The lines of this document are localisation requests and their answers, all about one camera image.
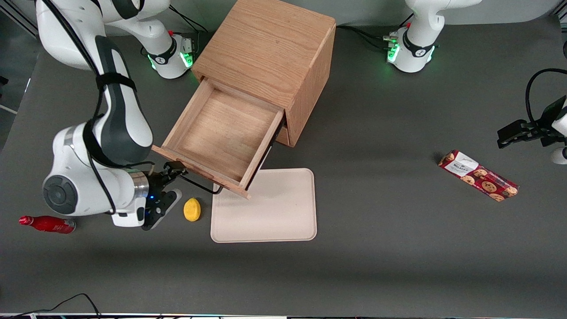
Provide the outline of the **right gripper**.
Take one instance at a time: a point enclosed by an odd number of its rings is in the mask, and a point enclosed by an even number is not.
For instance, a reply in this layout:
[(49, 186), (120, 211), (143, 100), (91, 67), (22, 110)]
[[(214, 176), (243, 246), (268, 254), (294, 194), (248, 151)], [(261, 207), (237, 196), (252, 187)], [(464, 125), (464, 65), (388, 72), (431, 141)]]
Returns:
[(170, 193), (164, 188), (186, 174), (181, 161), (169, 161), (163, 172), (118, 170), (117, 186), (111, 191), (116, 204), (112, 222), (119, 227), (155, 228), (170, 212)]

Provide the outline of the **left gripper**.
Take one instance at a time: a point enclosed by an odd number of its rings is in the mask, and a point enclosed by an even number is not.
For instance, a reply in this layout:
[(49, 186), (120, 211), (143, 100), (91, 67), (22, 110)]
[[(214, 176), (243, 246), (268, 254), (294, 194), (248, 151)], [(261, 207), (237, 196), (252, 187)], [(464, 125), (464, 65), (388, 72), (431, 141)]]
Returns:
[[(519, 129), (502, 128), (498, 130), (497, 134), (498, 149), (502, 149), (510, 143), (515, 143), (514, 140), (519, 135)], [(565, 96), (560, 97), (544, 109), (540, 119), (536, 121), (533, 137), (540, 140), (543, 147), (562, 143), (563, 146), (551, 152), (551, 161), (558, 165), (567, 163), (567, 102)]]

